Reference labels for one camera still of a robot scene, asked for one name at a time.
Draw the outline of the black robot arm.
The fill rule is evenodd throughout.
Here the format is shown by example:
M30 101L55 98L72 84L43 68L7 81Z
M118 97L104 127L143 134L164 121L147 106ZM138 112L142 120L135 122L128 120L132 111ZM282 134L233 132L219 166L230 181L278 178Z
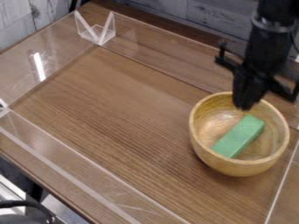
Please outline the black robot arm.
M234 75L233 102L238 109L251 110L267 92L279 95L289 102L299 96L299 74L285 73L290 70L290 52L299 32L299 0L259 0L251 18L243 62L238 63L226 56L227 43L219 44L215 62Z

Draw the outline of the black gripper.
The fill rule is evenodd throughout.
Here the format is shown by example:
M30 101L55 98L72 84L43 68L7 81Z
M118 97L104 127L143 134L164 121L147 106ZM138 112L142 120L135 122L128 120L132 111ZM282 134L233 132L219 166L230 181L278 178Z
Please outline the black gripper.
M243 62L238 63L226 56L230 52L227 43L219 44L215 62L234 75L233 101L241 110L251 110L269 92L275 93L289 102L299 97L299 78L291 78L295 85L290 88L278 81L293 47L298 17L290 23L270 21L254 16L253 30L246 46Z

